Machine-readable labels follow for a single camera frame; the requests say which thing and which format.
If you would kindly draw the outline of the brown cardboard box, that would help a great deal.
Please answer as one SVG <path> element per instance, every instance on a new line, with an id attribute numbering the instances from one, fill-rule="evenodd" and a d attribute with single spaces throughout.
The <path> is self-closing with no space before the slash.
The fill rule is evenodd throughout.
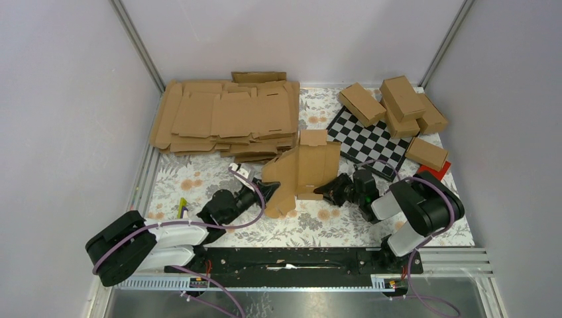
<path id="1" fill-rule="evenodd" d="M 340 151 L 341 143 L 330 141 L 328 130 L 300 131 L 298 144 L 262 169 L 264 182 L 280 184 L 268 200 L 264 214 L 277 219 L 294 210 L 297 199 L 322 200 L 322 195 L 313 191 L 338 176 Z"/>

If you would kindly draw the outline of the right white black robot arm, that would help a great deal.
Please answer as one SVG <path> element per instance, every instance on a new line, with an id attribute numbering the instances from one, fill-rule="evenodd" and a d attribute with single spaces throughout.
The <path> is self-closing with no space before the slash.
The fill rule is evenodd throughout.
<path id="1" fill-rule="evenodd" d="M 371 172 L 356 170 L 340 174 L 313 191 L 333 205 L 357 205 L 369 223 L 379 223 L 403 214 L 406 222 L 381 242 L 380 264 L 390 273 L 406 265 L 406 256 L 429 238 L 446 231 L 465 216 L 462 201 L 433 174 L 422 171 L 390 185 L 381 194 Z"/>

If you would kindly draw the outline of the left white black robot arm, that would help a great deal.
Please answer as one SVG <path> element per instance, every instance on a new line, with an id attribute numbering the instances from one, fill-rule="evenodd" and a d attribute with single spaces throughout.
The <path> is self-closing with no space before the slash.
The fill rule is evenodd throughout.
<path id="1" fill-rule="evenodd" d="M 93 273 L 105 287 L 115 286 L 135 272 L 163 266 L 183 266 L 198 272 L 205 266 L 199 245 L 210 244 L 232 228 L 232 222 L 253 205 L 262 207 L 280 182 L 253 179 L 239 191 L 216 191 L 194 220 L 159 223 L 128 211 L 85 244 Z"/>

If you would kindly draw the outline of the folded brown box near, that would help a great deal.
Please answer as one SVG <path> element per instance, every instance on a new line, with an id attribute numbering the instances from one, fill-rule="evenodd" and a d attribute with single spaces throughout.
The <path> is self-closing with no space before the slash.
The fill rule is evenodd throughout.
<path id="1" fill-rule="evenodd" d="M 405 157 L 420 165 L 427 166 L 433 170 L 440 171 L 447 159 L 449 151 L 414 137 L 406 150 Z"/>

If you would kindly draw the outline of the folded brown box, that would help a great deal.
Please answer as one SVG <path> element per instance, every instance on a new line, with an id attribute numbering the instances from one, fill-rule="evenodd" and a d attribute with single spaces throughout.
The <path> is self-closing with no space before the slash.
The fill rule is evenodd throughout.
<path id="1" fill-rule="evenodd" d="M 420 134 L 425 135 L 443 132 L 447 128 L 449 121 L 425 93 L 418 93 L 417 96 L 425 106 L 424 114 L 416 120 L 420 127 Z"/>
<path id="2" fill-rule="evenodd" d="M 385 79 L 380 90 L 385 105 L 399 122 L 423 117 L 425 105 L 406 76 Z"/>
<path id="3" fill-rule="evenodd" d="M 400 122 L 387 106 L 385 98 L 382 97 L 380 103 L 386 109 L 384 119 L 392 138 L 413 137 L 420 133 L 420 127 L 415 119 Z"/>
<path id="4" fill-rule="evenodd" d="M 379 122 L 386 114 L 386 109 L 371 92 L 361 84 L 354 83 L 339 92 L 340 103 L 349 110 L 364 127 Z"/>
<path id="5" fill-rule="evenodd" d="M 427 166 L 433 170 L 440 171 L 447 159 L 449 151 L 414 137 L 406 150 L 405 157 L 420 165 Z"/>

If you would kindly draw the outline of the folded brown box far left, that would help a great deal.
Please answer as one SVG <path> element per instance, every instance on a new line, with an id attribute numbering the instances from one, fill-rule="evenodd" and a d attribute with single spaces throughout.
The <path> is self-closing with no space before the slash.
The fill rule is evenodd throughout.
<path id="1" fill-rule="evenodd" d="M 364 127 L 379 122 L 386 114 L 386 109 L 371 92 L 361 84 L 354 83 L 339 92 L 340 103 L 349 110 Z"/>

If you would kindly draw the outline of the folded brown box middle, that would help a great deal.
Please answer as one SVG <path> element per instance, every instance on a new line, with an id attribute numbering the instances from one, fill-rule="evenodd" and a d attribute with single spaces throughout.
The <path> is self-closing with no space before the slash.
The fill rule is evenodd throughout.
<path id="1" fill-rule="evenodd" d="M 385 98 L 382 97 L 380 103 L 386 109 L 384 119 L 392 138 L 413 137 L 420 133 L 420 127 L 415 119 L 400 122 L 387 106 Z"/>

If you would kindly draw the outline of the folded brown box top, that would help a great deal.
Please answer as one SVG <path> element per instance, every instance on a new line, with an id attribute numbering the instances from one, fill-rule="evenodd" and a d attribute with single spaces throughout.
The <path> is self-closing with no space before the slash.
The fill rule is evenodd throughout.
<path id="1" fill-rule="evenodd" d="M 385 105 L 399 122 L 423 117 L 425 105 L 406 76 L 385 79 L 380 90 Z"/>

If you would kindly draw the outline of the folded brown box right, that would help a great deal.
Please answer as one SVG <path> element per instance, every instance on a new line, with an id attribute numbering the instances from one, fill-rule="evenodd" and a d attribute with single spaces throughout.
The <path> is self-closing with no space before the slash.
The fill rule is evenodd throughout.
<path id="1" fill-rule="evenodd" d="M 418 93 L 417 96 L 425 106 L 424 114 L 416 120 L 420 127 L 420 134 L 425 135 L 443 132 L 447 128 L 449 121 L 425 93 Z"/>

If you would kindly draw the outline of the black white checkerboard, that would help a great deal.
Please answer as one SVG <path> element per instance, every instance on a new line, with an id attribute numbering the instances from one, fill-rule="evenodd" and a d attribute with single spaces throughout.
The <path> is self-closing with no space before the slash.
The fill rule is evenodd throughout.
<path id="1" fill-rule="evenodd" d="M 412 141 L 412 137 L 392 138 L 384 121 L 364 127 L 346 108 L 328 125 L 327 139 L 339 142 L 340 155 L 355 164 L 373 160 L 365 169 L 389 182 L 394 181 L 402 167 Z"/>

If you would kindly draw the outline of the floral patterned table mat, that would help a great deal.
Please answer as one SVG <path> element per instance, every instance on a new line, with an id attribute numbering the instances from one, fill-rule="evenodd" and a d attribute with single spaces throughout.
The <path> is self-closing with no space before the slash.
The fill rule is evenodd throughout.
<path id="1" fill-rule="evenodd" d="M 300 90 L 300 128 L 325 129 L 342 108 L 339 89 L 305 87 Z M 237 191 L 241 185 L 228 171 L 230 157 L 219 153 L 153 157 L 155 171 L 147 180 L 152 190 L 142 208 L 145 216 L 158 220 L 177 217 L 181 198 L 193 217 L 220 189 Z M 366 222 L 350 203 L 342 207 L 325 201 L 296 201 L 295 209 L 272 219 L 262 217 L 243 229 L 228 229 L 212 247 L 326 247 L 379 246 L 383 237 L 405 224 L 403 214 L 377 224 Z"/>

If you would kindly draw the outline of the stack of flat cardboard blanks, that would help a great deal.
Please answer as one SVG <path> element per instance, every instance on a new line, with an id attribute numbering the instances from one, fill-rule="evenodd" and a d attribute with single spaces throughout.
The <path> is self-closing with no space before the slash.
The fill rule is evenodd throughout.
<path id="1" fill-rule="evenodd" d="M 236 162 L 267 162 L 293 148 L 300 83 L 284 72 L 232 72 L 232 78 L 173 79 L 149 143 L 177 156 L 218 152 Z"/>

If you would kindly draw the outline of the yellow green small tool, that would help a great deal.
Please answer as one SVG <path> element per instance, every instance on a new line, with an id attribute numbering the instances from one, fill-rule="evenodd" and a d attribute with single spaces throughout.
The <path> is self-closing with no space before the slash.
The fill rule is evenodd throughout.
<path id="1" fill-rule="evenodd" d="M 181 197 L 180 202 L 178 204 L 177 218 L 183 219 L 187 214 L 188 214 L 187 201 L 184 197 Z"/>

